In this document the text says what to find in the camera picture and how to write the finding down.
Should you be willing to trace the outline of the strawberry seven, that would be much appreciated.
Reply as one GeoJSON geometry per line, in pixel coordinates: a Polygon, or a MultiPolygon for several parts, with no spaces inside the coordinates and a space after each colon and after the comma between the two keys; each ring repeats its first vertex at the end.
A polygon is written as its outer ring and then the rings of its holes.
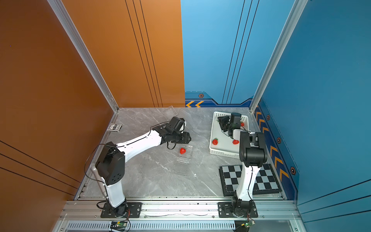
{"type": "Polygon", "coordinates": [[[218,145],[218,139],[217,139],[217,138],[213,139],[213,140],[212,140],[212,144],[213,144],[214,146],[218,145]]]}

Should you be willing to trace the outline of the white perforated plastic basket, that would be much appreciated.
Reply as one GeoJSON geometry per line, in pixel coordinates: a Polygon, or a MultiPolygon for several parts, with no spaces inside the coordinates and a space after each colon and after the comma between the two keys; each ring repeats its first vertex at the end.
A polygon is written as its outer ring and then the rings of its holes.
{"type": "Polygon", "coordinates": [[[223,132],[217,121],[218,117],[230,116],[231,113],[215,111],[213,114],[209,151],[212,155],[239,159],[239,144],[234,145],[233,139],[223,132]],[[217,138],[218,145],[214,146],[212,140],[217,138]]]}

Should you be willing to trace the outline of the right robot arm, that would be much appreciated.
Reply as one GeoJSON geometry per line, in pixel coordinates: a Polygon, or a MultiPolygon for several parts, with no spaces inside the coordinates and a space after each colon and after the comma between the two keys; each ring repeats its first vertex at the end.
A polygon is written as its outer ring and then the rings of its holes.
{"type": "Polygon", "coordinates": [[[231,113],[230,116],[217,118],[223,132],[239,143],[239,159],[242,162],[242,174],[231,202],[231,213],[238,218],[250,216],[256,210],[253,189],[258,172],[267,161],[266,142],[262,132],[251,132],[241,123],[242,115],[231,113]]]}

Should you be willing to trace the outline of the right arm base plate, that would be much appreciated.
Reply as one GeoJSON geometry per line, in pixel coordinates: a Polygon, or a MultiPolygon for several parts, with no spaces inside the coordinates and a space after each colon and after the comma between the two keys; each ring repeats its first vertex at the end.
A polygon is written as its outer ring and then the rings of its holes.
{"type": "Polygon", "coordinates": [[[220,218],[258,218],[256,205],[252,202],[245,202],[242,206],[232,206],[231,202],[217,203],[218,215],[220,218]]]}

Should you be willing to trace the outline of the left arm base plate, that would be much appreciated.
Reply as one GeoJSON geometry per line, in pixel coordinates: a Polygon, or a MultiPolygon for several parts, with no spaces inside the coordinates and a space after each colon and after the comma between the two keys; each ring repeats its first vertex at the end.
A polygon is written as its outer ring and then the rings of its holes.
{"type": "Polygon", "coordinates": [[[124,202],[114,208],[109,203],[105,203],[101,210],[101,218],[139,218],[142,210],[141,202],[124,202]]]}

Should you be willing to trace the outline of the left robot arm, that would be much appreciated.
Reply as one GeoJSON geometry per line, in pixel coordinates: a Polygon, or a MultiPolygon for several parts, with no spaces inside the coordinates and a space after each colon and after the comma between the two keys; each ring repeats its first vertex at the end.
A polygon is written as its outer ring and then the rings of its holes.
{"type": "Polygon", "coordinates": [[[132,140],[118,144],[101,144],[102,151],[90,170],[100,183],[101,192],[106,199],[102,218],[129,217],[129,205],[122,186],[126,163],[136,155],[162,144],[189,144],[191,136],[184,131],[185,127],[185,119],[173,117],[170,121],[152,126],[149,132],[132,140]]]}

